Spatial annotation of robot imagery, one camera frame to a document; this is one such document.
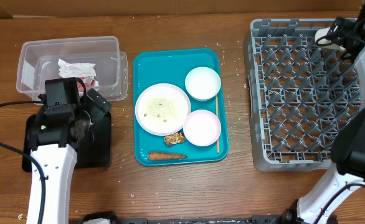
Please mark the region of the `white cup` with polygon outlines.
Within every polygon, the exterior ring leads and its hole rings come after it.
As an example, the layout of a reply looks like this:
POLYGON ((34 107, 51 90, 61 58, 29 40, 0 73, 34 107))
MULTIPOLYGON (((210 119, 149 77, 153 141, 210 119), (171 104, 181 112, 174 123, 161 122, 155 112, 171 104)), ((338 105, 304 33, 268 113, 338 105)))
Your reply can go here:
POLYGON ((330 40, 326 38, 326 35, 329 32, 329 28, 320 29, 315 34, 315 45, 317 47, 321 47, 324 49, 331 50, 345 50, 344 47, 338 46, 336 44, 332 44, 330 40))

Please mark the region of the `red snack wrapper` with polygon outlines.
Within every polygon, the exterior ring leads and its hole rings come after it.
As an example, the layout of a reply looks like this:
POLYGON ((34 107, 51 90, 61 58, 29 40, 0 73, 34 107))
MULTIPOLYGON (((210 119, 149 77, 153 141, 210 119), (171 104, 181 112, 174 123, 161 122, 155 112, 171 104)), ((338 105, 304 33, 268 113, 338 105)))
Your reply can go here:
POLYGON ((82 81, 86 87, 99 86, 99 82, 94 77, 85 77, 82 81))

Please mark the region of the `white printed paper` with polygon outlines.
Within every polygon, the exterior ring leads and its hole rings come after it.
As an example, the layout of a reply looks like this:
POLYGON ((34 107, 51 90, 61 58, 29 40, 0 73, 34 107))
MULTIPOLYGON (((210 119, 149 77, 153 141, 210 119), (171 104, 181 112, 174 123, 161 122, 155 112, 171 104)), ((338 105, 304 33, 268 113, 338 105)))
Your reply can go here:
POLYGON ((67 63, 66 61, 59 59, 59 75, 62 78, 86 78, 95 77, 95 63, 67 63))

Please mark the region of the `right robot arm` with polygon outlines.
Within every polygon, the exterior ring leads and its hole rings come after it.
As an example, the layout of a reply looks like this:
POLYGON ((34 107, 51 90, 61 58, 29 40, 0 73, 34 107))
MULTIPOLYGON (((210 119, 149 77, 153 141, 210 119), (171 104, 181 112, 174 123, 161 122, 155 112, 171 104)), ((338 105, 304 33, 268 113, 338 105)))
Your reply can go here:
POLYGON ((365 1, 356 21, 337 17, 329 28, 320 29, 315 44, 343 50, 360 84, 361 109, 338 132, 331 147, 331 164, 308 194, 295 201, 282 215, 282 223, 336 223, 331 214, 354 191, 365 188, 365 1))

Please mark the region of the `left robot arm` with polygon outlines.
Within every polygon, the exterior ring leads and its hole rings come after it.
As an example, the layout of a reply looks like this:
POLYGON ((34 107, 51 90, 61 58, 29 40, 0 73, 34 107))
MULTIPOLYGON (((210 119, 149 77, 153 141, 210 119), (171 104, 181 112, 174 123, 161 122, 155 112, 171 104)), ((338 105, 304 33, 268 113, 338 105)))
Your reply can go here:
POLYGON ((28 223, 67 223, 74 169, 111 164, 111 104, 84 86, 81 78, 45 81, 42 106, 27 120, 28 223))

